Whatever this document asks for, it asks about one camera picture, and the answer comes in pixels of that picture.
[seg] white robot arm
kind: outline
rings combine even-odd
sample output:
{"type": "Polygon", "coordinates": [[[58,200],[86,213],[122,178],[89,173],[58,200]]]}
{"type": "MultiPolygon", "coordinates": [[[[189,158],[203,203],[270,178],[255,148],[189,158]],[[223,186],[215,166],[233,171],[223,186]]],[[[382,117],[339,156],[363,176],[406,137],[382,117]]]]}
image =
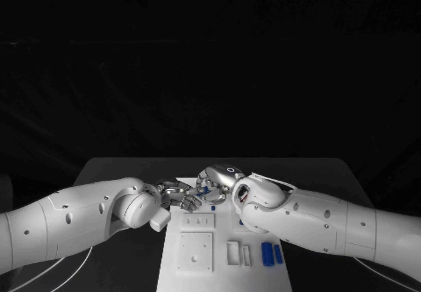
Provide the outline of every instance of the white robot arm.
{"type": "Polygon", "coordinates": [[[171,219],[163,208],[170,199],[173,205],[190,212],[200,205],[195,197],[180,192],[183,188],[189,186],[171,180],[158,185],[137,178],[95,182],[69,187],[0,214],[0,274],[85,251],[118,231],[138,228],[147,222],[161,231],[171,219]],[[180,187],[173,196],[171,186],[180,187]]]}
{"type": "Polygon", "coordinates": [[[314,252],[373,261],[421,282],[419,217],[366,208],[255,173],[245,176],[226,164],[208,167],[200,178],[220,185],[231,195],[251,231],[271,232],[314,252]],[[285,184],[291,191],[282,191],[272,181],[285,184]]]}

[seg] square plate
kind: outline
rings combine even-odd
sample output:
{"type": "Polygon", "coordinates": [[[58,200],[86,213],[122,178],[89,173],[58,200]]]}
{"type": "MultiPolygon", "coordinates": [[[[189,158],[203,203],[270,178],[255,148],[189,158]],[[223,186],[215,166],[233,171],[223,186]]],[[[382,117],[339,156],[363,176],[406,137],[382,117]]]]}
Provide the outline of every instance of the square plate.
{"type": "Polygon", "coordinates": [[[212,233],[180,233],[177,270],[212,273],[213,245],[212,233]]]}

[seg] table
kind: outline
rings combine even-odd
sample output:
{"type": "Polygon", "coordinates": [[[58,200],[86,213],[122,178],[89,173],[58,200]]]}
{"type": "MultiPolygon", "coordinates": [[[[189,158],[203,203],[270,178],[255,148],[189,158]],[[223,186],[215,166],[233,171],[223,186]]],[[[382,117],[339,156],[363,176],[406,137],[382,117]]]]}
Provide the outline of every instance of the table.
{"type": "MultiPolygon", "coordinates": [[[[255,172],[366,207],[373,207],[347,165],[334,158],[95,158],[88,161],[75,186],[124,177],[156,184],[163,178],[196,177],[216,163],[255,172]]],[[[118,232],[94,246],[86,263],[58,291],[156,291],[164,246],[164,230],[148,225],[118,232]]],[[[353,258],[311,252],[281,242],[294,292],[406,291],[369,271],[353,258]]],[[[20,292],[49,292],[78,269],[88,251],[63,262],[20,292]]],[[[36,276],[58,260],[24,266],[14,287],[36,276]]]]}

